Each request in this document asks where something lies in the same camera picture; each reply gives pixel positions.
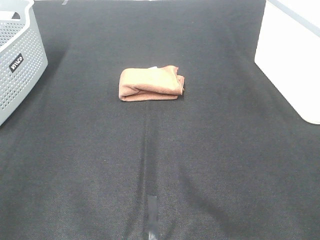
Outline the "brown towel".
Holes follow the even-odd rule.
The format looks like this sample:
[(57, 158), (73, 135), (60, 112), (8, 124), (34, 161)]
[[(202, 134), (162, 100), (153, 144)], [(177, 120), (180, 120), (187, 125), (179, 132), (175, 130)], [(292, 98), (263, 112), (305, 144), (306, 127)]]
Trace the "brown towel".
[(178, 70), (174, 65), (126, 68), (120, 74), (118, 97), (123, 102), (176, 100), (185, 83)]

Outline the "black table cloth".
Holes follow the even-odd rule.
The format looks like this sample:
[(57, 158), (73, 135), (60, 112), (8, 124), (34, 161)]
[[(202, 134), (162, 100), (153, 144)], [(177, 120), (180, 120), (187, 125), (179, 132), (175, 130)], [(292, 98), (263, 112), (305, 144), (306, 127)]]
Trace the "black table cloth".
[[(0, 128), (3, 240), (317, 240), (320, 128), (254, 63), (263, 0), (37, 1), (48, 66)], [(126, 102), (128, 68), (183, 95)]]

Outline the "white woven-pattern storage bin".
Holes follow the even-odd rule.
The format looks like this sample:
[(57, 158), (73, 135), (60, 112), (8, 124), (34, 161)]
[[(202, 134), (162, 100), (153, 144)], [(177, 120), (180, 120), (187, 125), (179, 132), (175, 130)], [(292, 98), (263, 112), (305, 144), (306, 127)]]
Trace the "white woven-pattern storage bin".
[(303, 120), (320, 123), (318, 0), (267, 0), (254, 62)]

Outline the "grey perforated laundry basket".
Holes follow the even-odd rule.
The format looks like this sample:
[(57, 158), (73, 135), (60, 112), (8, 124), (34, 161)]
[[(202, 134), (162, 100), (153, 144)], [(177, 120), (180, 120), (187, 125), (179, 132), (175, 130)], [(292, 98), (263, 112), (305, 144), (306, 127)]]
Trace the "grey perforated laundry basket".
[(48, 66), (33, 0), (0, 2), (0, 122), (22, 103)]

